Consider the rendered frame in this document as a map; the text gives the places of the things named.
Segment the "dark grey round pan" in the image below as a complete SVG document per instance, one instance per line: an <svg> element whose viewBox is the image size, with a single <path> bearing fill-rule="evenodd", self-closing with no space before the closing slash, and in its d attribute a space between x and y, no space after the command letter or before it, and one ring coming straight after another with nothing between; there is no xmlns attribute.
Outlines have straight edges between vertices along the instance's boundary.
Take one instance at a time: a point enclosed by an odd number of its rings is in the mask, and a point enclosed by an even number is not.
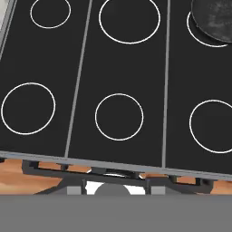
<svg viewBox="0 0 232 232"><path fill-rule="evenodd" d="M232 44L232 0L191 0L191 14L204 34Z"/></svg>

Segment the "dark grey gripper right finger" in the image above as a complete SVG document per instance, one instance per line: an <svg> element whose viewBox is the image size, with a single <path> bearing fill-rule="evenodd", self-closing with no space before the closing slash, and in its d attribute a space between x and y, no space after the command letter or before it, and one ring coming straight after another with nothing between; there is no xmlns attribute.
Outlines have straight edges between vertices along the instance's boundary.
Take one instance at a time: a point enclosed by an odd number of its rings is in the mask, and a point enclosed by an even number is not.
<svg viewBox="0 0 232 232"><path fill-rule="evenodd" d="M146 193L150 195L194 194L189 185L173 183L168 178L147 179Z"/></svg>

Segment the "black glass hob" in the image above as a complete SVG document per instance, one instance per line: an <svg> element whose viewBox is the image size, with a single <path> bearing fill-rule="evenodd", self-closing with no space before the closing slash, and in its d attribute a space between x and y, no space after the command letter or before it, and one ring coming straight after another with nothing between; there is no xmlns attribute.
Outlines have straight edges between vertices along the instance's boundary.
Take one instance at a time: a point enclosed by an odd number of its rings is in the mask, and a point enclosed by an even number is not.
<svg viewBox="0 0 232 232"><path fill-rule="evenodd" d="M191 0L8 0L0 30L0 160L74 165L91 181L196 192L232 181L232 43Z"/></svg>

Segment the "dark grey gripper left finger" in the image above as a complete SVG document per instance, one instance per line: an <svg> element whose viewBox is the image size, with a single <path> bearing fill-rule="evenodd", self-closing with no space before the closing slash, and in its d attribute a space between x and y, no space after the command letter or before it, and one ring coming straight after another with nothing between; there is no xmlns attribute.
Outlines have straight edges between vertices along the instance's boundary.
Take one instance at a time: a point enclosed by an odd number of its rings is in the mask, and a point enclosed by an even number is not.
<svg viewBox="0 0 232 232"><path fill-rule="evenodd" d="M57 186L37 192L37 195L86 195L87 190L85 187L86 181L84 179L65 178Z"/></svg>

